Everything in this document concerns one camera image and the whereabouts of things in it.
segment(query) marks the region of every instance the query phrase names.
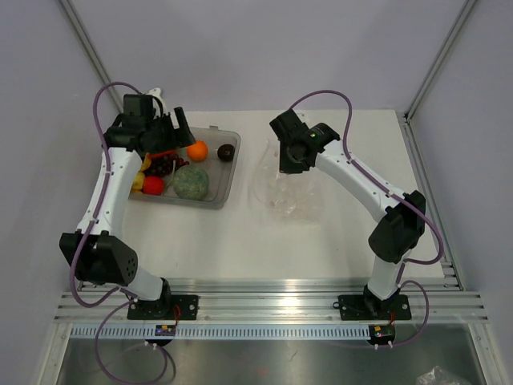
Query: white tabletop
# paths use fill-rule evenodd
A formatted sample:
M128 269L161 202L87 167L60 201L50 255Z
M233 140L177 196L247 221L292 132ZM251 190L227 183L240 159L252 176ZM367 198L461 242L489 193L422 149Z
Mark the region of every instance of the white tabletop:
M314 221L283 220L252 194L252 180L268 139L269 122L282 111L187 112L192 127L234 131L241 137L228 201L222 209L195 209L129 201L123 241L141 266L165 278L365 278L374 255L367 238L376 223L360 203L328 176L313 170L321 212ZM303 111L309 124L339 133L347 112ZM349 148L376 172L407 192L417 188L394 111L355 111ZM411 257L431 259L426 227ZM440 264L409 264L405 277L441 278Z

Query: orange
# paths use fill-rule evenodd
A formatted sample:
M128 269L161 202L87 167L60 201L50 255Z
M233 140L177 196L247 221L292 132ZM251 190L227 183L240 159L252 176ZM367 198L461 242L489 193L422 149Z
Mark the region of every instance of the orange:
M197 140L192 146L187 147L187 156L195 162L207 159L208 147L203 140Z

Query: yellow fruit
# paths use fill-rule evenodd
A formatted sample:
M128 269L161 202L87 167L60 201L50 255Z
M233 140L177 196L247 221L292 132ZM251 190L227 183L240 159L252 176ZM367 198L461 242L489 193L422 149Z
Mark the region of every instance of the yellow fruit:
M143 164L141 164L141 171L146 171L151 166L151 159L147 157L147 155L144 157Z
M144 178L146 176L144 175L144 172L137 172L137 175L135 175L134 182L131 184L132 190L142 190L144 186Z

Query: white wall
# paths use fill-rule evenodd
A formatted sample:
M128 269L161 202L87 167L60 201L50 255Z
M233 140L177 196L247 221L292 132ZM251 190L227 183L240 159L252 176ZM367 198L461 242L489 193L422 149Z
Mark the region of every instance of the white wall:
M160 86L189 111L280 109L324 87L404 110L463 3L74 0L113 79Z
M513 2L480 2L414 117L467 287L513 360ZM511 365L507 366L513 380Z
M0 377L26 385L67 287L60 234L76 228L98 172L99 81L56 2L2 2L0 35ZM101 110L114 116L107 97Z

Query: clear plastic bag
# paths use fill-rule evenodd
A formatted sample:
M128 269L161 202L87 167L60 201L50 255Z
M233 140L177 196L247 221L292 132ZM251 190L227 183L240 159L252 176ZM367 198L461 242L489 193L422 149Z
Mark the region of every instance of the clear plastic bag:
M265 206L273 215L290 220L318 220L321 209L321 191L315 172L287 175L279 172L278 142L267 142L264 155L258 163L249 186L250 197Z
M471 383L442 367L434 367L418 377L415 385L471 385Z

